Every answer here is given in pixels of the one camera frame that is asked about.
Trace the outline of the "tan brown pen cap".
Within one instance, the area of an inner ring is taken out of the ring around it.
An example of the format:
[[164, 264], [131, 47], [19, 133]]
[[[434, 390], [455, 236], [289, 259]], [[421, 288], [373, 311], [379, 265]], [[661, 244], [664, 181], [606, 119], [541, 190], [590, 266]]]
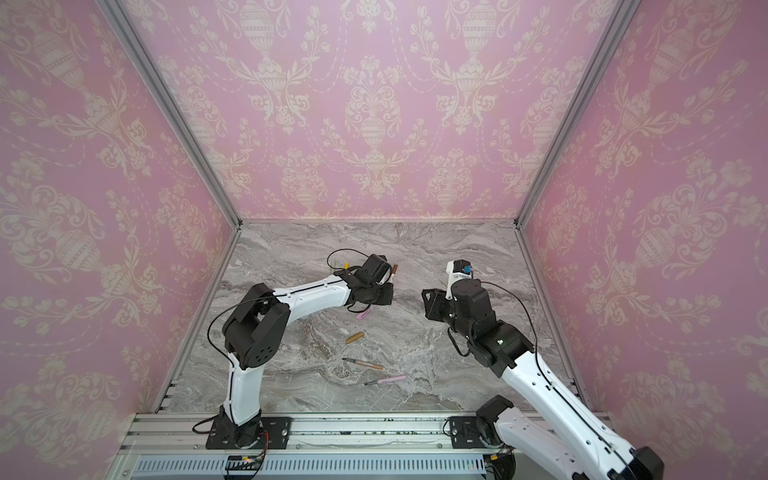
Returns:
[[345, 340], [345, 343], [346, 343], [346, 344], [351, 344], [351, 343], [353, 343], [353, 342], [356, 342], [356, 341], [358, 341], [358, 340], [362, 339], [364, 336], [365, 336], [365, 333], [364, 333], [364, 332], [357, 332], [357, 333], [355, 333], [355, 334], [353, 334], [353, 335], [349, 336], [349, 337], [348, 337], [348, 338]]

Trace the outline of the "brown fountain pen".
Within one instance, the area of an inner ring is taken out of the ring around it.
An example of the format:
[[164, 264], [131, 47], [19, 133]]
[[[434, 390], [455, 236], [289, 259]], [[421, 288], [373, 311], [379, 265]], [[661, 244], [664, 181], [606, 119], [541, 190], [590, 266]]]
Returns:
[[373, 363], [373, 362], [369, 362], [369, 361], [365, 361], [365, 360], [355, 359], [355, 358], [343, 357], [342, 360], [344, 362], [346, 362], [346, 363], [350, 363], [350, 364], [353, 364], [353, 365], [357, 365], [357, 366], [360, 366], [360, 367], [369, 368], [369, 369], [373, 369], [373, 370], [378, 370], [378, 371], [382, 371], [385, 368], [383, 365], [380, 365], [380, 364], [377, 364], [377, 363]]

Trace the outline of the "pink fountain pen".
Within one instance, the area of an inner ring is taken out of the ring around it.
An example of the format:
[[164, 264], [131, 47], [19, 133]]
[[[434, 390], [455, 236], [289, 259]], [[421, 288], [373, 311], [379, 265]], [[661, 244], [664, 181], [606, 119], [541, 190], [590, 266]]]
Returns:
[[364, 386], [388, 385], [388, 384], [394, 384], [394, 383], [403, 382], [407, 378], [408, 377], [407, 377], [406, 374], [401, 374], [401, 375], [389, 376], [389, 377], [384, 377], [384, 378], [379, 378], [379, 379], [376, 379], [376, 380], [368, 381], [368, 382], [363, 383], [363, 385]]

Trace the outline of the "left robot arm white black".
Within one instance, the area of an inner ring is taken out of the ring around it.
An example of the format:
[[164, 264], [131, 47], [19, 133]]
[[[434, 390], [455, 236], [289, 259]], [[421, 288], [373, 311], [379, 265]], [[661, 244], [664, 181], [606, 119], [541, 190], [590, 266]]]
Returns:
[[250, 288], [243, 299], [224, 311], [224, 346], [216, 351], [229, 362], [227, 394], [209, 421], [206, 448], [280, 448], [279, 431], [262, 420], [261, 387], [267, 363], [279, 350], [292, 323], [321, 311], [361, 304], [388, 306], [393, 300], [394, 267], [383, 255], [372, 254], [363, 264], [334, 267], [330, 275], [298, 286], [273, 289], [264, 283]]

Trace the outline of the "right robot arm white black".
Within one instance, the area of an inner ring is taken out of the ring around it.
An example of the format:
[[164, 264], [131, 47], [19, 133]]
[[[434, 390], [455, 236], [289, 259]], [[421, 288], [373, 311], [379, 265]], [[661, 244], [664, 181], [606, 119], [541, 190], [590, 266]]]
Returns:
[[660, 479], [664, 462], [635, 447], [590, 411], [560, 381], [535, 345], [496, 317], [482, 281], [461, 279], [421, 293], [425, 316], [464, 337], [469, 355], [522, 395], [545, 421], [539, 426], [502, 396], [477, 412], [493, 438], [557, 479]]

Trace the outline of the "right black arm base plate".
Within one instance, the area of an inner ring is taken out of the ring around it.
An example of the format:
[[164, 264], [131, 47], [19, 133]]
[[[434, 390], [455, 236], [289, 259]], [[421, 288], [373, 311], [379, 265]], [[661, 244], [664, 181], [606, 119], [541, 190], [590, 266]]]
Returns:
[[449, 417], [447, 434], [454, 449], [494, 449], [500, 446], [493, 425], [478, 416]]

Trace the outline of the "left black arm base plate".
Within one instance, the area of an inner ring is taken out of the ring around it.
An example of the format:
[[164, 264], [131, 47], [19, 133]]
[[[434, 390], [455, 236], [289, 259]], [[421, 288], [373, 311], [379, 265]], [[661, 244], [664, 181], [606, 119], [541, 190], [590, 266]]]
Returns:
[[285, 450], [290, 438], [291, 417], [257, 416], [236, 426], [227, 415], [213, 420], [206, 440], [208, 450]]

